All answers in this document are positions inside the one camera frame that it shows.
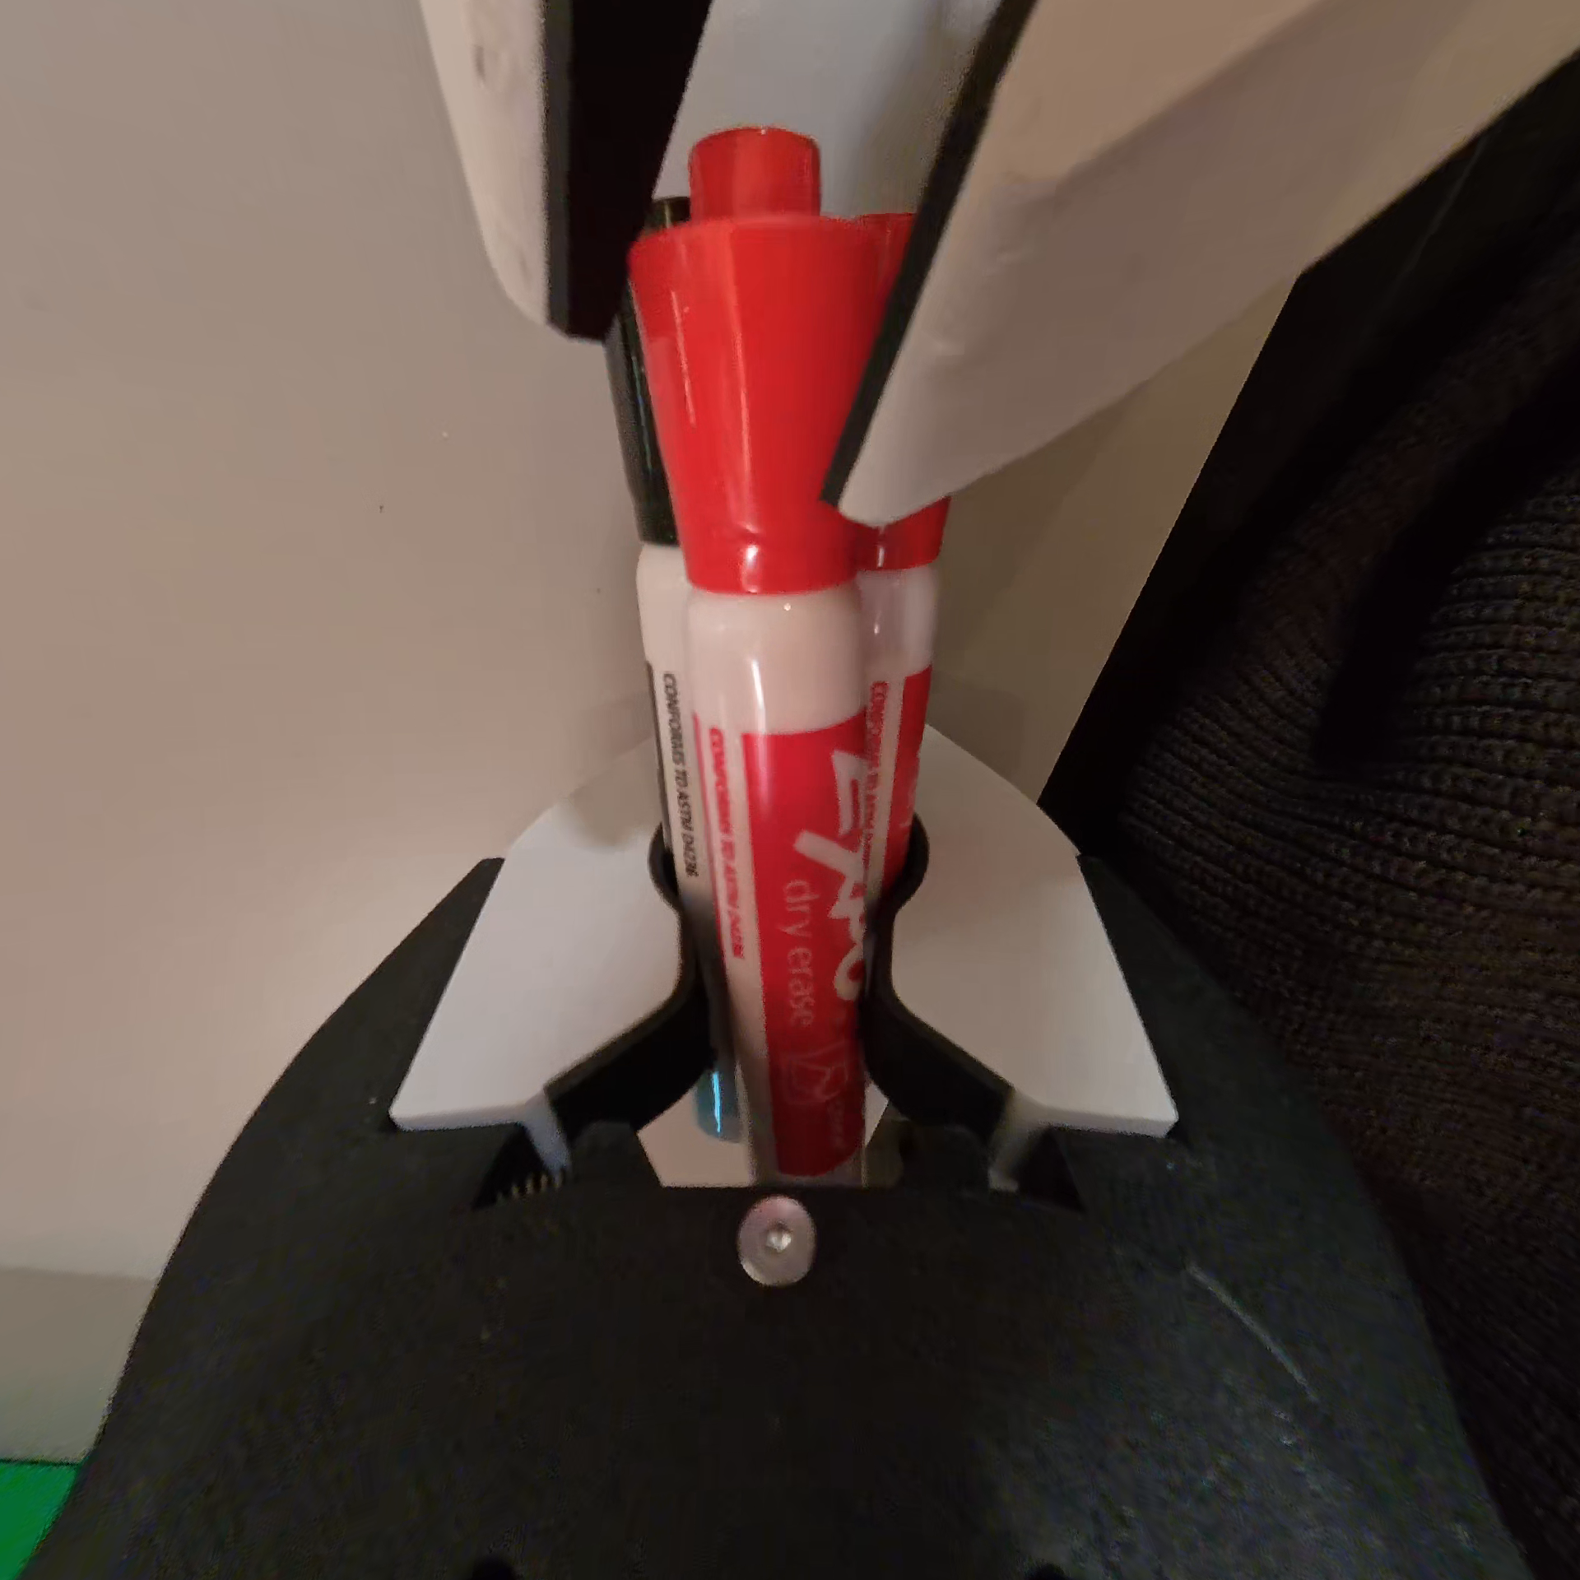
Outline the person's black sweater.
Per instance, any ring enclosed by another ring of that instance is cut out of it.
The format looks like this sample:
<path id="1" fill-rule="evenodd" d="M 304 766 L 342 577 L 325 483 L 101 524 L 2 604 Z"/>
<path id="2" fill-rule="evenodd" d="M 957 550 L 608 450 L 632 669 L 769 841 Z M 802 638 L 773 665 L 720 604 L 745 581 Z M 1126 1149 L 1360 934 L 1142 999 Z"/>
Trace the person's black sweater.
<path id="1" fill-rule="evenodd" d="M 1039 804 L 1304 1075 L 1576 1578 L 1576 57 L 1294 281 Z"/>

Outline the green plastic bin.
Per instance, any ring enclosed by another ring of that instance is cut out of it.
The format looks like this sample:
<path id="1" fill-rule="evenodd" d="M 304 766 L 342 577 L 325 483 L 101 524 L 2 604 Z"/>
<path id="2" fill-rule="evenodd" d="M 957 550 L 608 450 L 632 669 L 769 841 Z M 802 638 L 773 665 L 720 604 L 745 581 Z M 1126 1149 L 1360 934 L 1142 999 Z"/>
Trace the green plastic bin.
<path id="1" fill-rule="evenodd" d="M 2 1578 L 18 1578 L 53 1525 L 81 1463 L 2 1459 Z"/>

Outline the black dry erase marker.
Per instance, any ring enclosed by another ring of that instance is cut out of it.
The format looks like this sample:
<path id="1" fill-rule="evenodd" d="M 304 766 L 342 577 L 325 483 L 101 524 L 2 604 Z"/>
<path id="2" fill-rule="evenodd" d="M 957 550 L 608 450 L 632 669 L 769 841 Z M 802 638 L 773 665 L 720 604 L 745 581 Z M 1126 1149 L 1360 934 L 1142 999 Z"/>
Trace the black dry erase marker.
<path id="1" fill-rule="evenodd" d="M 622 286 L 620 305 L 604 338 L 604 364 L 639 538 L 639 638 L 659 755 L 660 832 L 673 868 L 688 937 L 695 945 L 706 990 L 720 1005 L 726 982 L 688 684 L 690 582 L 682 567 L 677 514 L 660 458 L 635 286 Z"/>

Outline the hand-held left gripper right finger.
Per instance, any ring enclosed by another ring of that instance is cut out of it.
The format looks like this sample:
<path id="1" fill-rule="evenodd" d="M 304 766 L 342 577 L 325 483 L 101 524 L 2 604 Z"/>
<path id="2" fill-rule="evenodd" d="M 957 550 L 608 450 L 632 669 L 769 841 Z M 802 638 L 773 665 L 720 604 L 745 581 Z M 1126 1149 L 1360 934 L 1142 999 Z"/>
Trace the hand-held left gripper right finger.
<path id="1" fill-rule="evenodd" d="M 906 864 L 868 925 L 862 1048 L 890 1106 L 1012 1188 L 1051 1130 L 1167 1136 L 1175 1097 L 1074 844 L 925 733 Z"/>

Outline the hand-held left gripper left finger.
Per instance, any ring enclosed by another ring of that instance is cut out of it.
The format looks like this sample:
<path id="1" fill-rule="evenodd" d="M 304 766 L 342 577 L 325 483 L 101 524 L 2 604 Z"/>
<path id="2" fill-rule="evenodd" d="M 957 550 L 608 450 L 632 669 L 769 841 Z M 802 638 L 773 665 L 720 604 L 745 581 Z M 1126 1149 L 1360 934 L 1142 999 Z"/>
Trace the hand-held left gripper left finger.
<path id="1" fill-rule="evenodd" d="M 703 1168 L 706 999 L 637 745 L 507 849 L 390 1106 L 403 1130 L 518 1126 L 546 1168 L 628 1122 L 652 1167 Z"/>

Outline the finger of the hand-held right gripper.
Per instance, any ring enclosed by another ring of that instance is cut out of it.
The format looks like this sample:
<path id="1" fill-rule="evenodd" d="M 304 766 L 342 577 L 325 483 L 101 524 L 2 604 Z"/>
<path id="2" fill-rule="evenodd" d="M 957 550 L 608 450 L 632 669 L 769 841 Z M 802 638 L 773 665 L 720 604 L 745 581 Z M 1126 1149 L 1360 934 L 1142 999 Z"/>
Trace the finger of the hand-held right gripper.
<path id="1" fill-rule="evenodd" d="M 534 324 L 598 343 L 706 2 L 422 2 L 484 253 Z"/>
<path id="2" fill-rule="evenodd" d="M 824 500 L 895 520 L 1289 281 L 1576 54 L 1576 2 L 999 2 Z"/>

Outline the red dry erase marker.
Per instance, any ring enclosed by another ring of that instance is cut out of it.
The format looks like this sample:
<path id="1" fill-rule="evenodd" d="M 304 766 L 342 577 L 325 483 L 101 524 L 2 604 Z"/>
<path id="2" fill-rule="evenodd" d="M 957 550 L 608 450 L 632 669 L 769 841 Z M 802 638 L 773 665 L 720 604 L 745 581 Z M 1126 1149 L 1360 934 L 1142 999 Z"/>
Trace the red dry erase marker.
<path id="1" fill-rule="evenodd" d="M 950 497 L 887 526 L 849 524 L 866 652 L 866 902 L 895 886 L 915 820 Z"/>
<path id="2" fill-rule="evenodd" d="M 866 637 L 821 500 L 878 313 L 878 235 L 821 213 L 820 148 L 702 136 L 688 221 L 628 285 L 688 581 L 714 934 L 761 1179 L 862 1179 Z"/>

